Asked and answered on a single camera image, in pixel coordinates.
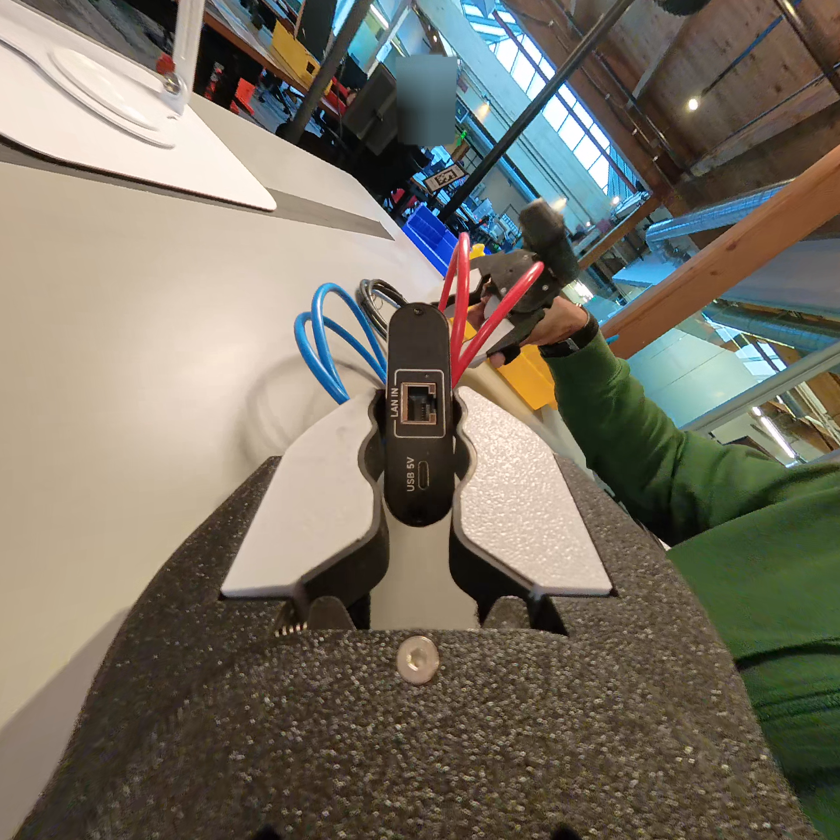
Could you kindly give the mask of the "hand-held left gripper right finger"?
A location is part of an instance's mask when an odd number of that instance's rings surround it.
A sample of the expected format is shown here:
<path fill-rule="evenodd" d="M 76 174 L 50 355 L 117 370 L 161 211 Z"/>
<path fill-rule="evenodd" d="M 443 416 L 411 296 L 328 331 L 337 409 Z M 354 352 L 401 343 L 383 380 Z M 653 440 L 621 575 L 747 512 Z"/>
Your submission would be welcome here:
<path fill-rule="evenodd" d="M 481 625 L 514 597 L 530 627 L 562 627 L 554 598 L 608 597 L 613 582 L 560 463 L 532 425 L 488 398 L 464 386 L 455 400 L 449 572 Z"/>

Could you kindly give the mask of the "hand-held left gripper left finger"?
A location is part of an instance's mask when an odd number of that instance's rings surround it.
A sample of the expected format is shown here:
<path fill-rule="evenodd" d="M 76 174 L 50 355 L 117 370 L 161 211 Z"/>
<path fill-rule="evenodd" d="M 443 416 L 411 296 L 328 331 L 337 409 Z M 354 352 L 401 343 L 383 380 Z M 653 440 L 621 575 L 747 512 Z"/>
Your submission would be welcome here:
<path fill-rule="evenodd" d="M 280 458 L 227 572 L 227 600 L 281 599 L 311 619 L 316 602 L 370 619 L 370 594 L 387 572 L 383 469 L 369 389 L 299 436 Z"/>

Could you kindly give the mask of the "yellow plastic bin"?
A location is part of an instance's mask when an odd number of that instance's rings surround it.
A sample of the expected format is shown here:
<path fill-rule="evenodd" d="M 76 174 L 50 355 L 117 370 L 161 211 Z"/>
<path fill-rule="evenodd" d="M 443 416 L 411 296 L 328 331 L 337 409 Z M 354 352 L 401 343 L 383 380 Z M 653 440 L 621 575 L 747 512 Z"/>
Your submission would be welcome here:
<path fill-rule="evenodd" d="M 507 315 L 517 313 L 523 321 L 541 308 L 548 308 L 561 294 L 563 285 L 560 278 L 551 270 L 546 259 L 522 248 L 507 253 L 490 253 L 485 251 L 483 245 L 474 246 L 470 252 L 470 299 L 478 303 L 483 297 L 498 297 L 501 305 L 510 297 L 520 277 L 539 261 L 543 263 L 542 273 L 528 291 L 511 306 Z M 480 361 L 488 361 L 486 344 L 487 342 L 473 360 L 473 366 L 478 365 Z M 557 406 L 548 365 L 541 359 L 535 347 L 521 349 L 519 357 L 504 365 L 499 373 L 534 412 L 546 406 Z"/>

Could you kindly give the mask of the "black ethernet switch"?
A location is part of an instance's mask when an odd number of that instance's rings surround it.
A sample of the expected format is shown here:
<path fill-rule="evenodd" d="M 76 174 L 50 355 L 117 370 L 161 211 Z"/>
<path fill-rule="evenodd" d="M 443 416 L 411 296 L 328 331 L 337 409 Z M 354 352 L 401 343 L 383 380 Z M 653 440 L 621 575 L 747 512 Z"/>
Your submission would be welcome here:
<path fill-rule="evenodd" d="M 388 325 L 382 426 L 384 499 L 393 517 L 425 528 L 455 493 L 455 417 L 449 324 L 426 303 L 397 309 Z"/>

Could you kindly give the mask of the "person's right hand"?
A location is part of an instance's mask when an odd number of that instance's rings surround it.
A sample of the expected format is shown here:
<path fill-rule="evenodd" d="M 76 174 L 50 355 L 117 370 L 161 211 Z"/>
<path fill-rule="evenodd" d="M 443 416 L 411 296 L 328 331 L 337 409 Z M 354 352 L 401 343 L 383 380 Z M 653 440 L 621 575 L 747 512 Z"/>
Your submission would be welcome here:
<path fill-rule="evenodd" d="M 523 349 L 526 346 L 532 346 L 539 351 L 540 345 L 567 339 L 585 325 L 589 314 L 585 308 L 573 304 L 564 297 L 556 297 L 548 308 L 541 308 L 519 323 L 518 337 L 521 338 L 519 347 Z M 541 358 L 547 363 L 561 360 L 545 360 L 542 356 Z M 489 363 L 495 368 L 501 368 L 511 361 L 497 356 L 489 360 Z"/>

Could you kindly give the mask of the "black wristband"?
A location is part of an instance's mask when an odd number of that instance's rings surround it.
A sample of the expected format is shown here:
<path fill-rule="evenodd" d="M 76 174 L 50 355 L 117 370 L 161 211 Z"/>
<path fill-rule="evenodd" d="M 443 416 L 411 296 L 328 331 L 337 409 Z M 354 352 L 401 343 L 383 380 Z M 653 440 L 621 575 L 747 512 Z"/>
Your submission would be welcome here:
<path fill-rule="evenodd" d="M 597 319 L 589 314 L 585 325 L 581 329 L 562 341 L 540 345 L 539 353 L 545 360 L 568 358 L 585 348 L 600 333 L 600 325 Z"/>

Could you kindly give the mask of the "blue plastic bin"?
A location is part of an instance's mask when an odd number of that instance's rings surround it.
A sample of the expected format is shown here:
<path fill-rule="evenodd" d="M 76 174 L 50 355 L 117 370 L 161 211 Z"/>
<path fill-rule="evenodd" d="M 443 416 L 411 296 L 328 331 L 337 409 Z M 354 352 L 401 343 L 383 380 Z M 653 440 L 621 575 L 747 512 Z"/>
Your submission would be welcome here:
<path fill-rule="evenodd" d="M 458 238 L 425 205 L 415 208 L 402 227 L 429 263 L 443 276 L 455 252 Z"/>

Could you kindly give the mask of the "computer monitor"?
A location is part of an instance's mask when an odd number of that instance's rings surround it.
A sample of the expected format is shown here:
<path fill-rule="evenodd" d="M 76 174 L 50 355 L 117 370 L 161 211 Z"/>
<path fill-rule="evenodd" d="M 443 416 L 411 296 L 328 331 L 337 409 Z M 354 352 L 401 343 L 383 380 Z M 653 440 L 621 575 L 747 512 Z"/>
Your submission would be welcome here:
<path fill-rule="evenodd" d="M 397 86 L 378 64 L 343 116 L 343 126 L 372 155 L 380 155 L 397 135 Z"/>

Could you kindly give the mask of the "green hoodie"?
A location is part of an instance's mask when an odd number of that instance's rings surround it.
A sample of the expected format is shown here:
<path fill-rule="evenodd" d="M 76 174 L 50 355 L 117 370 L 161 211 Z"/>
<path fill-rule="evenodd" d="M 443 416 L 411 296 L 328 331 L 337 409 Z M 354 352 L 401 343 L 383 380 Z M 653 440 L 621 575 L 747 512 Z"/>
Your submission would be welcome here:
<path fill-rule="evenodd" d="M 692 477 L 663 528 L 802 810 L 838 838 L 839 478 L 752 458 Z"/>

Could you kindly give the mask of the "small yellow bin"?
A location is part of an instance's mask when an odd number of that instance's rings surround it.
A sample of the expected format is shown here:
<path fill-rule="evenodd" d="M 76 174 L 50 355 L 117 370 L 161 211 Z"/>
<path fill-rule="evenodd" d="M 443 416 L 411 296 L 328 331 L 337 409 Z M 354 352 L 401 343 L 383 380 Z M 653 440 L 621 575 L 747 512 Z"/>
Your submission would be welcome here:
<path fill-rule="evenodd" d="M 271 48 L 285 63 L 290 73 L 309 89 L 320 70 L 319 61 L 295 37 L 294 30 L 289 30 L 287 21 L 279 18 L 271 36 Z"/>

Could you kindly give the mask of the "instruction board on white stand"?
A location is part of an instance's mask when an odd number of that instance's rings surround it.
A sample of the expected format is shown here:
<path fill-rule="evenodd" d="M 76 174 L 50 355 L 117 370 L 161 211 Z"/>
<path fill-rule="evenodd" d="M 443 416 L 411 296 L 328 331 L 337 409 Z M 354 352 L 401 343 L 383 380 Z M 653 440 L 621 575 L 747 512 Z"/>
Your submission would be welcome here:
<path fill-rule="evenodd" d="M 2 2 L 2 140 L 103 174 L 272 213 L 277 202 L 149 68 Z"/>

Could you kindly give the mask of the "wooden post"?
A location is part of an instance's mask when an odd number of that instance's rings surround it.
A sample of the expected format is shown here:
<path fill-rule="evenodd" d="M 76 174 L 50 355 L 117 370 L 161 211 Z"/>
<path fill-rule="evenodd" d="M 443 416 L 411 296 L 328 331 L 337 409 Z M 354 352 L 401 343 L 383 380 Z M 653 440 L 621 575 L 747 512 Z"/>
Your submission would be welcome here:
<path fill-rule="evenodd" d="M 839 148 L 782 187 L 602 326 L 628 360 L 839 213 Z"/>

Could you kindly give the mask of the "silver air duct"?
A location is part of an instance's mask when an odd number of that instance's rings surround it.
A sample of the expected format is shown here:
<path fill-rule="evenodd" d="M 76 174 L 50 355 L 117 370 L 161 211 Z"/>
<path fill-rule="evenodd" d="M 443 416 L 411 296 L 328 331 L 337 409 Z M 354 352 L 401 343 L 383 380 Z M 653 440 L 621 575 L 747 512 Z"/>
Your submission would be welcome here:
<path fill-rule="evenodd" d="M 732 226 L 755 209 L 768 202 L 773 196 L 792 184 L 794 179 L 766 185 L 740 196 L 728 198 L 719 203 L 700 207 L 678 217 L 652 224 L 646 231 L 646 244 L 651 249 L 673 239 Z"/>

